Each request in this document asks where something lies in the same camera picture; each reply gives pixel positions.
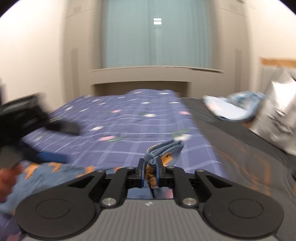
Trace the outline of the person's left hand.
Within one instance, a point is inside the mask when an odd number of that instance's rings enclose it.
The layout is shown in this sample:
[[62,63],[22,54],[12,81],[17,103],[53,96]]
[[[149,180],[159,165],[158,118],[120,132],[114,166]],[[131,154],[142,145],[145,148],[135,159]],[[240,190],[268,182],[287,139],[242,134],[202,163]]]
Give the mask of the person's left hand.
[[22,173],[20,164],[11,169],[2,168],[0,171],[0,201],[5,202],[7,197],[12,193],[18,176]]

